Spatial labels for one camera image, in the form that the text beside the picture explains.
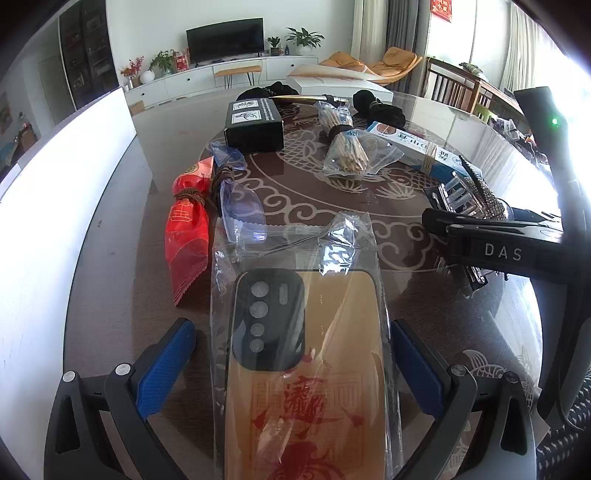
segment orange lounge chair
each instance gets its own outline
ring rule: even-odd
[[[354,59],[351,55],[343,51],[338,51],[329,59],[321,61],[320,65],[379,75],[384,77],[384,79],[372,81],[378,85],[389,85],[406,77],[422,59],[423,57],[417,57],[411,51],[391,47],[385,53],[382,61],[370,65]]]

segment red flowers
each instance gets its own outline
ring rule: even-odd
[[[125,77],[132,77],[137,75],[139,71],[142,69],[142,64],[144,62],[144,56],[137,57],[135,61],[129,60],[129,67],[125,67],[121,70],[121,75]]]

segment black box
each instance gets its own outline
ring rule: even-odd
[[[228,147],[243,154],[283,149],[283,120],[268,98],[232,102],[224,130]]]

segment clear plastic packaging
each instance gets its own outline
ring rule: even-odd
[[[268,226],[212,267],[217,477],[390,479],[402,465],[388,313],[368,214]]]
[[[399,160],[404,152],[387,140],[353,128],[347,107],[318,102],[318,117],[324,133],[331,140],[324,160],[326,176],[362,177],[375,175]]]
[[[236,148],[212,142],[209,145],[217,168],[246,170],[244,155]],[[220,211],[228,238],[244,248],[245,244],[261,242],[267,235],[265,213],[255,192],[231,178],[220,185]]]

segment door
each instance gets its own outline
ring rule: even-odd
[[[59,56],[39,62],[39,74],[49,111],[57,125],[75,110]]]

